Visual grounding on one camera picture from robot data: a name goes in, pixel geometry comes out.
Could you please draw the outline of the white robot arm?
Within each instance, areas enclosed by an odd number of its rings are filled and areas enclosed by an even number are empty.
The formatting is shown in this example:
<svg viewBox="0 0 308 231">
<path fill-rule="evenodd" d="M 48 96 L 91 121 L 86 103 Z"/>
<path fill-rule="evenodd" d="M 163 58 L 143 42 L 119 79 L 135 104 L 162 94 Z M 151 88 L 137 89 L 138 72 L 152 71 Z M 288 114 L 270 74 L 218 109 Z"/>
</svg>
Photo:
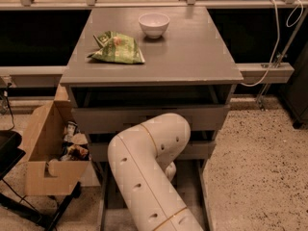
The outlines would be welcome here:
<svg viewBox="0 0 308 231">
<path fill-rule="evenodd" d="M 189 123 L 169 113 L 128 128 L 110 141 L 110 168 L 139 231 L 203 231 L 166 176 L 190 136 Z"/>
</svg>

